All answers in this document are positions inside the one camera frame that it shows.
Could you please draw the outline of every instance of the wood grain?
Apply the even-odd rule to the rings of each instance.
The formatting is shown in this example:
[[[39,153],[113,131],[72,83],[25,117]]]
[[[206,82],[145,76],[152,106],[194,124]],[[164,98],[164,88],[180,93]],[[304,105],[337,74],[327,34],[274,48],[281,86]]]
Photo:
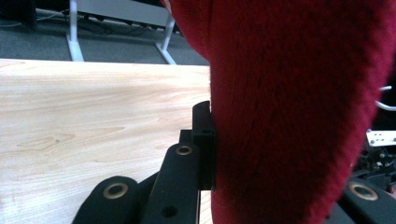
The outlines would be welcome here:
[[[0,60],[0,223],[71,223],[113,175],[160,169],[206,66]],[[212,223],[203,194],[201,223]]]

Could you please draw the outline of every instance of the metal frame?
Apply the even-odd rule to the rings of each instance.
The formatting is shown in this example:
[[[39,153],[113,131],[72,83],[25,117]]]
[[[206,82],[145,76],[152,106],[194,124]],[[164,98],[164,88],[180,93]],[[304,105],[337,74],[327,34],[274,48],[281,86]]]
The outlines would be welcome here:
[[[125,17],[127,20],[136,20],[136,21],[142,21],[142,22],[146,22],[146,23],[150,23],[150,24],[156,24],[156,25],[163,25],[163,23],[161,22],[162,18],[163,18],[163,11],[156,9],[155,7],[152,6],[148,6],[146,4],[142,4],[142,3],[138,3],[138,2],[125,2],[124,0],[119,0],[121,4],[128,4],[129,5],[133,5],[134,10],[138,10],[139,7],[142,8],[142,10],[144,11],[144,13],[140,13],[138,15],[134,15],[134,16],[123,16],[120,17],[120,19],[125,19]],[[86,11],[89,12],[90,9],[88,7],[88,4],[86,1],[81,2],[85,5],[83,5],[85,8],[82,9],[82,11]],[[103,2],[103,4],[110,4],[110,6],[114,6],[117,3],[114,3],[114,1],[110,1],[110,2]],[[98,7],[97,4],[92,5],[94,8],[92,8],[92,10],[95,13],[99,13],[99,14],[108,14],[107,16],[110,17],[115,17],[116,14],[114,14],[114,8],[110,8],[108,10],[108,12],[106,12],[106,9],[104,9],[103,7]],[[148,10],[151,9],[155,9],[156,12],[159,12],[159,15],[154,16],[154,17],[147,17],[148,13],[146,13]],[[155,43],[158,51],[161,53],[161,55],[165,58],[165,60],[170,63],[170,64],[176,64],[176,62],[173,60],[172,56],[169,54],[169,52],[167,51],[168,45],[169,45],[169,41],[173,32],[173,29],[175,27],[175,20],[173,19],[172,15],[169,14],[168,12],[166,12],[168,14],[168,18],[166,21],[166,28],[165,28],[165,32],[164,32],[164,37],[162,40],[158,41],[157,43]],[[67,43],[69,46],[69,51],[70,51],[70,55],[72,57],[72,61],[73,62],[84,62],[84,57],[82,56],[82,51],[81,48],[79,46],[78,43],[78,22],[77,22],[77,15],[78,15],[78,0],[70,0],[70,31],[69,34],[66,35],[67,37]]]

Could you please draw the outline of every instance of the white table leg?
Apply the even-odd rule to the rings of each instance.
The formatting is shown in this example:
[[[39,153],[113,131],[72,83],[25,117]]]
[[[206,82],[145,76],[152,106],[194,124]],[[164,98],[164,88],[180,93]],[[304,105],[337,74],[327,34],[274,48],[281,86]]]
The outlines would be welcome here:
[[[67,36],[67,43],[69,45],[70,55],[73,62],[84,62],[81,48],[79,47],[77,39],[77,2],[70,0],[70,34]]]
[[[157,49],[160,51],[161,55],[165,58],[165,60],[169,64],[176,64],[176,62],[173,60],[172,56],[167,51],[168,45],[169,45],[169,40],[171,39],[171,35],[172,35],[174,27],[175,27],[175,19],[172,17],[171,14],[169,14],[168,20],[166,22],[165,37],[163,38],[162,42],[157,42],[155,44]]]

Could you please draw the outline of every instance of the black plastic bracket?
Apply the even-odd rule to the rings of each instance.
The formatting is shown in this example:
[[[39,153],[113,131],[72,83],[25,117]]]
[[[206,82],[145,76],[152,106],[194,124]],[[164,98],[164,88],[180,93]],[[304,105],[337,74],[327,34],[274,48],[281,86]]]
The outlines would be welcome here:
[[[73,223],[198,223],[200,190],[215,187],[216,132],[209,107],[208,101],[193,107],[192,130],[181,130],[159,173],[139,184],[123,176],[102,181]]]

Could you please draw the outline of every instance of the white cable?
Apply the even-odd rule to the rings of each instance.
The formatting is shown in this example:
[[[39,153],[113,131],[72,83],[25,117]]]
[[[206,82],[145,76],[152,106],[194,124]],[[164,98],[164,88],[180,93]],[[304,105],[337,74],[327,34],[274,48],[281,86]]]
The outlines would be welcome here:
[[[62,14],[62,13],[64,13],[64,12],[65,12],[65,10],[59,11],[59,12],[57,11],[57,12],[53,13],[52,15],[48,16],[48,17],[38,18],[37,21],[44,21],[44,20],[50,19],[50,18],[52,18],[52,17],[55,17],[55,16],[57,16],[57,15],[59,15],[59,14]]]
[[[0,24],[0,28],[15,27],[15,26],[20,26],[20,25],[22,25],[22,23],[20,23],[20,22],[16,22],[14,24],[9,24],[9,25]]]

